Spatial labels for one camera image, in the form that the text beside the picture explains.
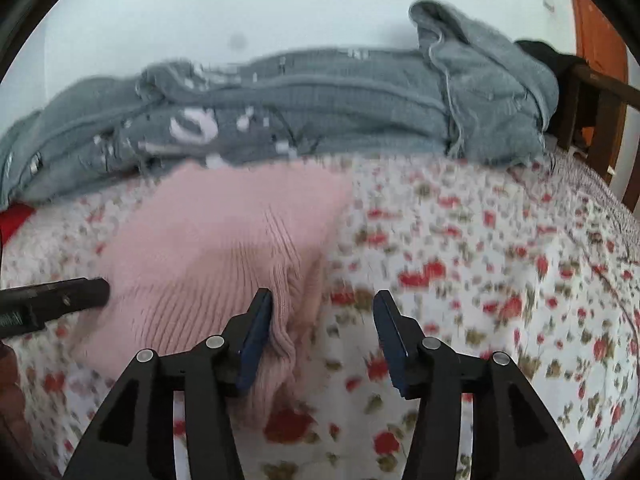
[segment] pink garment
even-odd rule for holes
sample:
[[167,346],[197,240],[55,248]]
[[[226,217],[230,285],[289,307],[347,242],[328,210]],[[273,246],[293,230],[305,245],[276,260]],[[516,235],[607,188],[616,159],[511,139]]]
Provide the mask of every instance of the pink garment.
[[117,378],[140,349],[172,354],[222,332],[259,287],[270,288],[270,344],[239,413],[263,425],[276,392],[295,384],[318,318],[325,253],[350,197],[349,177],[311,162],[182,166],[104,249],[99,270],[111,298],[82,315],[75,358]]

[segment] wall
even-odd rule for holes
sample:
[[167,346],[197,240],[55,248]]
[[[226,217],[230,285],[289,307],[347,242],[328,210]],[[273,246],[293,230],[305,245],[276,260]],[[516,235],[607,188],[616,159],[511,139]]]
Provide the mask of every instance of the wall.
[[[417,44],[407,17],[412,1],[61,0],[46,18],[44,45],[37,40],[31,58],[16,62],[22,80],[37,76],[17,94],[3,82],[0,98],[5,109],[23,113],[43,104],[41,85],[48,100],[83,76],[127,75],[170,57],[219,64],[307,46],[411,48]],[[512,39],[541,38],[575,51],[571,0],[552,0],[554,12],[543,0],[445,1]]]
[[[629,84],[635,88],[640,88],[640,66],[636,58],[631,55],[629,49],[626,51],[629,66]],[[620,145],[620,154],[616,163],[616,174],[611,179],[611,190],[622,200],[625,194],[626,184],[631,176],[631,170],[636,160],[638,150],[638,140],[640,139],[640,112],[632,107],[626,109],[625,131]],[[634,211],[636,218],[640,219],[640,208],[636,205]]]

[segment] red cloth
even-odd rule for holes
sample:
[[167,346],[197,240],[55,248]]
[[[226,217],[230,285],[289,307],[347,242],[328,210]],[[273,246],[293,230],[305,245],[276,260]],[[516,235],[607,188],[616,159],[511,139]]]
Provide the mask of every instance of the red cloth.
[[2,231],[2,243],[5,244],[9,241],[14,233],[20,228],[22,224],[27,221],[35,209],[24,204],[12,205],[6,211],[0,213],[0,231]]

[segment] gray jacket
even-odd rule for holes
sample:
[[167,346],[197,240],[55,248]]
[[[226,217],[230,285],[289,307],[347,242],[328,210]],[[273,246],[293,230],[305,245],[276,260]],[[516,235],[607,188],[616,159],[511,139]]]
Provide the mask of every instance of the gray jacket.
[[558,102],[553,73],[452,7],[421,1],[410,17],[412,51],[307,50],[222,69],[175,61],[78,82],[0,139],[0,210],[186,157],[436,152],[513,164],[541,155]]

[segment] wooden chair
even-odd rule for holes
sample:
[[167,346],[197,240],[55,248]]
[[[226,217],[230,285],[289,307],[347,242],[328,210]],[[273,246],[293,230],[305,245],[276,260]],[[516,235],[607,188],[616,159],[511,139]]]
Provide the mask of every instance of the wooden chair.
[[[568,85],[564,95],[560,97],[558,111],[560,116],[558,131],[558,146],[568,149],[571,145],[576,128],[578,102],[585,92],[596,93],[596,114],[593,140],[587,155],[587,165],[593,168],[603,179],[607,180],[607,171],[614,150],[620,108],[630,105],[640,110],[640,91],[601,74],[587,65],[577,64],[571,68]],[[640,197],[640,153],[636,160],[629,184],[626,187],[622,203],[631,211],[636,207]]]

